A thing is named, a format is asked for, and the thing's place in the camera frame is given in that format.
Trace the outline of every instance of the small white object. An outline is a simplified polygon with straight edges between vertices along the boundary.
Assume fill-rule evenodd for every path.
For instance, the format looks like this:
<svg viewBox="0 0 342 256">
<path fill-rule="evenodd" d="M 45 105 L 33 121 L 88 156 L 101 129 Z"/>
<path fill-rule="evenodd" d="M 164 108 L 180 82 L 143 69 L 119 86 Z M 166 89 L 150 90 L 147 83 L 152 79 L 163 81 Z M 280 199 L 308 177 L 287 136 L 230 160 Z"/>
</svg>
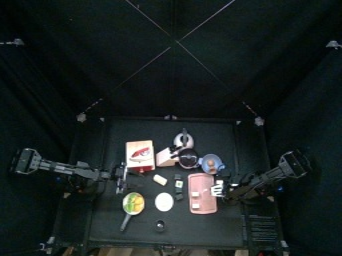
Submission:
<svg viewBox="0 0 342 256">
<path fill-rule="evenodd" d="M 264 125 L 264 119 L 262 119 L 259 116 L 254 119 L 254 123 L 256 126 Z"/>
<path fill-rule="evenodd" d="M 212 186 L 210 188 L 211 195 L 215 197 L 223 197 L 224 195 L 222 194 L 222 190 L 223 190 L 223 183 Z"/>
<path fill-rule="evenodd" d="M 84 122 L 87 120 L 87 115 L 84 113 L 80 113 L 77 116 L 76 116 L 76 119 L 79 122 Z"/>
<path fill-rule="evenodd" d="M 182 180 L 176 181 L 175 187 L 176 188 L 183 188 L 183 181 Z"/>
<path fill-rule="evenodd" d="M 155 198 L 156 209 L 162 212 L 170 211 L 174 206 L 174 198 L 168 193 L 160 193 Z"/>
<path fill-rule="evenodd" d="M 192 197 L 199 197 L 199 192 L 191 192 Z"/>
<path fill-rule="evenodd" d="M 288 247 L 288 245 L 287 245 L 287 243 L 286 243 L 284 240 L 280 241 L 280 244 L 282 244 L 282 247 L 283 247 L 283 248 L 287 248 L 287 247 Z"/>
<path fill-rule="evenodd" d="M 158 174 L 154 176 L 154 181 L 162 186 L 164 186 L 167 183 L 167 179 Z"/>
<path fill-rule="evenodd" d="M 199 204 L 192 204 L 192 209 L 199 209 Z"/>
</svg>

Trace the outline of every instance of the black curtain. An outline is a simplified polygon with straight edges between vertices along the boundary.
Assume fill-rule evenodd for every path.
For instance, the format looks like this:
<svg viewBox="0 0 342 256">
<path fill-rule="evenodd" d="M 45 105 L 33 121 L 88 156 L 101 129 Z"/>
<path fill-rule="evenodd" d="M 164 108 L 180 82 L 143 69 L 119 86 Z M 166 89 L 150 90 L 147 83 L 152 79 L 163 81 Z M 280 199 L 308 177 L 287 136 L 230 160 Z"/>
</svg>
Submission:
<svg viewBox="0 0 342 256">
<path fill-rule="evenodd" d="M 268 118 L 268 147 L 280 154 L 299 148 L 313 172 L 287 181 L 280 213 L 294 255 L 342 252 L 342 51 L 330 53 Z"/>
<path fill-rule="evenodd" d="M 3 30 L 1 39 L 15 34 Z M 25 147 L 44 158 L 68 161 L 76 114 L 36 68 L 29 53 L 0 45 L 0 254 L 32 252 L 53 226 L 59 192 L 53 177 L 8 173 L 13 153 Z"/>
</svg>

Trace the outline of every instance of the green food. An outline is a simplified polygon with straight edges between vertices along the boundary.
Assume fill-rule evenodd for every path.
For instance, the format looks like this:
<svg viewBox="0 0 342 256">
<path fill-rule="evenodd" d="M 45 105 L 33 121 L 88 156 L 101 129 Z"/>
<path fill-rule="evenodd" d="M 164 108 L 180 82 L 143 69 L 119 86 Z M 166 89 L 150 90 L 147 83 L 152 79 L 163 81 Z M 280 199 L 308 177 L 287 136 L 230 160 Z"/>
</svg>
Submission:
<svg viewBox="0 0 342 256">
<path fill-rule="evenodd" d="M 133 211 L 133 204 L 132 203 L 128 203 L 125 206 L 124 206 L 124 210 L 131 213 Z"/>
</svg>

